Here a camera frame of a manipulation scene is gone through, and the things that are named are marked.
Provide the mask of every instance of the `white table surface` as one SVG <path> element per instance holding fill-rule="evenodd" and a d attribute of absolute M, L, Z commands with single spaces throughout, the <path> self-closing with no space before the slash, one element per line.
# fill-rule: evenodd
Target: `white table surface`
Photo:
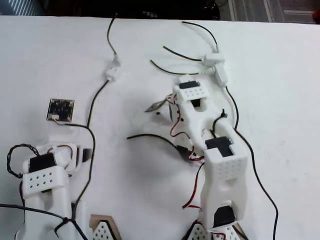
<path fill-rule="evenodd" d="M 46 121 L 50 98 L 73 99 L 73 122 L 84 124 L 102 73 L 113 55 L 106 41 L 110 19 L 0 17 L 0 202 L 20 204 L 19 180 L 7 173 L 15 144 L 70 139 L 92 145 L 82 129 Z M 279 208 L 277 239 L 314 239 L 320 215 L 320 27 L 288 23 L 198 21 L 215 35 L 226 57 L 229 90 L 240 112 L 239 131 L 255 151 L 256 167 Z M 137 133 L 169 136 L 168 108 L 144 113 L 171 92 L 175 76 L 154 68 L 194 71 L 162 49 L 200 57 L 211 37 L 178 20 L 116 19 L 111 42 L 123 66 L 121 77 L 99 95 L 91 121 L 97 146 L 93 178 L 84 198 L 93 214 L 112 215 L 124 240 L 178 240 L 197 217 L 182 210 L 198 166 L 181 160 L 165 142 Z M 216 104 L 232 117 L 231 103 L 205 76 Z M 27 150 L 12 155 L 20 171 Z M 88 168 L 71 180 L 79 194 Z M 248 204 L 241 225 L 251 240 L 270 240 L 275 211 L 247 169 Z M 203 183 L 203 172 L 200 183 Z M 199 204 L 199 196 L 194 201 Z M 1 239 L 12 239 L 23 212 L 0 209 Z"/>

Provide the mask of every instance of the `small sensor board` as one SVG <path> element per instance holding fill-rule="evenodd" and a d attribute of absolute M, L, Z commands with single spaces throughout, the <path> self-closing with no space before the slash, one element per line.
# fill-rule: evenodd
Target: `small sensor board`
<path fill-rule="evenodd" d="M 48 121 L 71 122 L 75 100 L 50 99 L 46 119 Z"/>

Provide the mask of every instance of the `red wire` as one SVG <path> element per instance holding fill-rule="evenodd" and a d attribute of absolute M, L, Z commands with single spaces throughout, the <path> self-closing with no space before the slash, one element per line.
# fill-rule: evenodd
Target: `red wire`
<path fill-rule="evenodd" d="M 191 150 L 191 153 L 189 154 L 188 156 L 188 159 L 191 161 L 191 162 L 197 162 L 197 161 L 200 161 L 202 159 L 205 158 L 205 156 L 200 156 L 200 157 L 196 157 L 196 158 L 191 158 L 192 155 L 194 154 L 195 152 L 195 146 L 192 146 L 192 150 Z"/>
<path fill-rule="evenodd" d="M 200 209 L 202 210 L 202 208 L 200 206 L 196 206 L 196 205 L 189 205 L 186 208 L 193 208 L 193 209 Z"/>
<path fill-rule="evenodd" d="M 187 208 L 187 207 L 190 205 L 190 203 L 192 202 L 192 200 L 194 199 L 195 195 L 196 195 L 199 172 L 200 172 L 200 169 L 202 168 L 202 166 L 203 166 L 204 164 L 205 164 L 205 163 L 203 162 L 203 163 L 200 165 L 198 171 L 196 172 L 192 195 L 191 195 L 189 201 L 188 201 L 185 205 L 182 206 L 182 209 Z"/>
<path fill-rule="evenodd" d="M 180 107 L 179 107 L 178 104 L 177 104 L 176 106 L 177 106 L 177 108 L 178 108 L 178 114 L 179 114 L 179 116 L 178 116 L 178 120 L 176 121 L 176 123 L 173 125 L 173 127 L 172 127 L 171 130 L 170 130 L 170 136 L 171 136 L 171 137 L 176 137 L 176 136 L 178 136 L 178 135 L 180 135 L 180 134 L 185 134 L 185 135 L 188 137 L 188 139 L 190 139 L 188 133 L 186 133 L 185 131 L 178 132 L 178 133 L 176 133 L 176 134 L 174 134 L 174 135 L 173 135 L 173 133 L 172 133 L 173 130 L 175 129 L 175 127 L 176 127 L 176 126 L 178 125 L 178 123 L 180 122 L 180 119 L 181 119 Z"/>

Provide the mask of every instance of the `white plastic bracket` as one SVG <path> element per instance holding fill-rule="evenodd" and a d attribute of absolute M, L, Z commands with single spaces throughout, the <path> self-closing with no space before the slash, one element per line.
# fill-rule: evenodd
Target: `white plastic bracket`
<path fill-rule="evenodd" d="M 101 221 L 93 232 L 93 240 L 114 240 L 108 224 Z"/>
<path fill-rule="evenodd" d="M 68 184 L 68 174 L 61 166 L 52 166 L 39 171 L 23 174 L 23 198 L 48 189 Z"/>
<path fill-rule="evenodd" d="M 219 231 L 225 234 L 225 240 L 241 240 L 232 226 L 220 228 Z M 200 224 L 196 223 L 187 240 L 224 240 L 223 234 L 213 234 L 206 231 L 206 229 Z"/>

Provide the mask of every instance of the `perforated plate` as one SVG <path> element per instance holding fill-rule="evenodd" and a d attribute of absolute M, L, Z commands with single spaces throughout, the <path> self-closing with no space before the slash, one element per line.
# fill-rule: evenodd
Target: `perforated plate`
<path fill-rule="evenodd" d="M 93 232 L 93 240 L 114 240 L 108 224 L 101 221 Z"/>
<path fill-rule="evenodd" d="M 225 232 L 225 240 L 241 240 L 232 226 L 226 227 L 224 232 Z M 193 226 L 192 231 L 187 240 L 206 240 L 206 239 L 207 239 L 207 231 L 201 224 L 196 223 Z M 223 240 L 224 236 L 222 234 L 213 234 L 213 239 Z"/>
<path fill-rule="evenodd" d="M 63 187 L 68 184 L 68 174 L 61 166 L 52 166 L 39 171 L 23 174 L 23 197 L 34 193 Z"/>
<path fill-rule="evenodd" d="M 195 100 L 208 96 L 208 91 L 205 86 L 180 89 L 179 91 L 183 100 Z"/>

